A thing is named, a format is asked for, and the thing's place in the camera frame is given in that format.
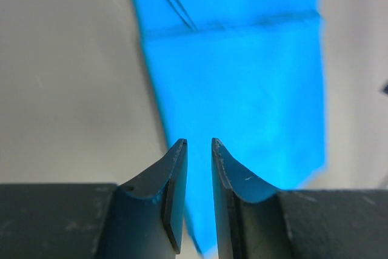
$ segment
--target gray surface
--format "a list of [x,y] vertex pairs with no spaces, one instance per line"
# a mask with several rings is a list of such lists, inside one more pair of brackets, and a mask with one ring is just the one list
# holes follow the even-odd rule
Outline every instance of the gray surface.
[[[386,0],[323,0],[329,168],[388,172]],[[165,149],[130,0],[0,0],[0,181],[123,182]],[[184,258],[194,256],[188,240]]]

